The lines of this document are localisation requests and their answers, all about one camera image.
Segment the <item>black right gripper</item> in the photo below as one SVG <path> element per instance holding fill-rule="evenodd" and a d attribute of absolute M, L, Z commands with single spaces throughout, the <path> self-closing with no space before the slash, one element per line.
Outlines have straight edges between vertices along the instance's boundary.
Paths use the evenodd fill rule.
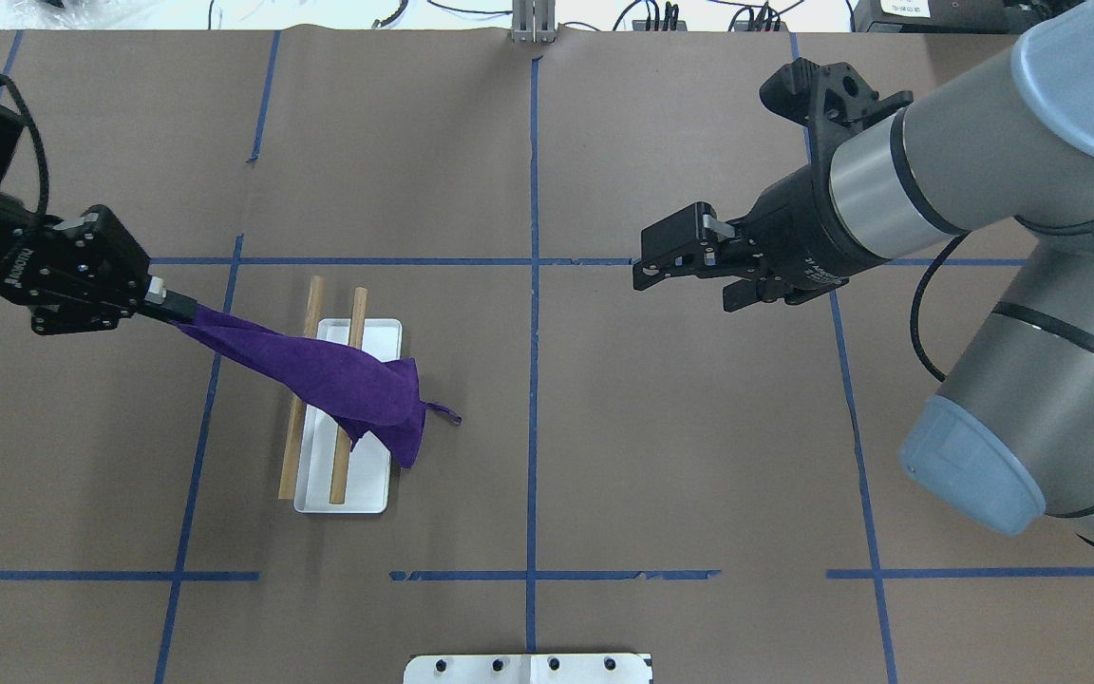
<path fill-rule="evenodd" d="M 863 273 L 863 247 L 834 212 L 833 194 L 821 186 L 815 167 L 798 169 L 773 183 L 750 212 L 711 228 L 711 204 L 693 202 L 641 230 L 641 256 L 632 265 L 632 286 L 644 291 L 670 277 L 715 269 L 737 280 L 722 290 L 722 308 L 737 312 L 756 303 L 784 300 L 799 306 L 846 285 Z M 718 235 L 723 237 L 717 245 Z"/>

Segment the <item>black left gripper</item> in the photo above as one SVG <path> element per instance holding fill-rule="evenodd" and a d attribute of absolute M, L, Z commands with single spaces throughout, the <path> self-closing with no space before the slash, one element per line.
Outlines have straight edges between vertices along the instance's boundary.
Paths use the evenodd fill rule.
<path fill-rule="evenodd" d="M 0 297 L 28 308 L 42 336 L 113 331 L 138 312 L 191 324 L 198 311 L 193 297 L 149 275 L 149 255 L 108 207 L 63 220 L 1 192 Z"/>

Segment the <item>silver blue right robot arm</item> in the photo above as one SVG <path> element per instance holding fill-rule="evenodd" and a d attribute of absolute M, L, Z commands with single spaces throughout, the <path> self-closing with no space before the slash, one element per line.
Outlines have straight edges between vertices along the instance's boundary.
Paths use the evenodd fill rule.
<path fill-rule="evenodd" d="M 997 228 L 1028 250 L 899 451 L 942 503 L 998 534 L 1063 523 L 1094 550 L 1094 1 L 923 96 L 795 57 L 761 103 L 807 160 L 725 219 L 694 202 L 641 233 L 635 290 L 724 278 L 729 312 L 799 306 L 868 270 Z"/>

